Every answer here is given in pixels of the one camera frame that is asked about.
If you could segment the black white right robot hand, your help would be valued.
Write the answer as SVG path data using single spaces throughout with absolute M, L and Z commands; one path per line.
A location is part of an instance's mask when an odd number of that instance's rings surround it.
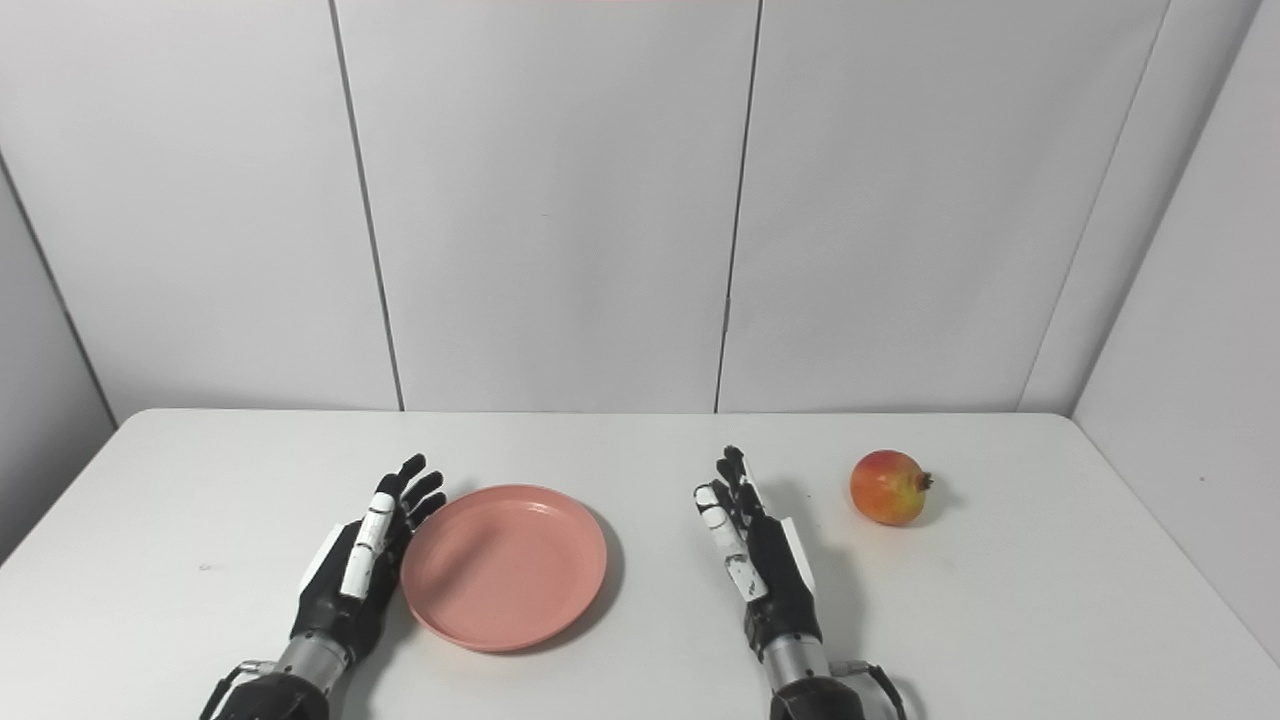
M 694 503 L 745 603 L 744 633 L 758 660 L 778 639 L 820 641 L 820 624 L 794 521 L 765 510 L 745 454 L 727 445 L 719 477 L 694 491 Z

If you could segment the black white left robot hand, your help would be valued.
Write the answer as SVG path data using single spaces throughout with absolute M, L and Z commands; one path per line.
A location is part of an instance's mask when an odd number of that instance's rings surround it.
M 364 512 L 337 525 L 301 587 L 291 635 L 325 635 L 351 664 L 378 646 L 411 539 L 447 502 L 440 471 L 416 454 L 384 475 Z

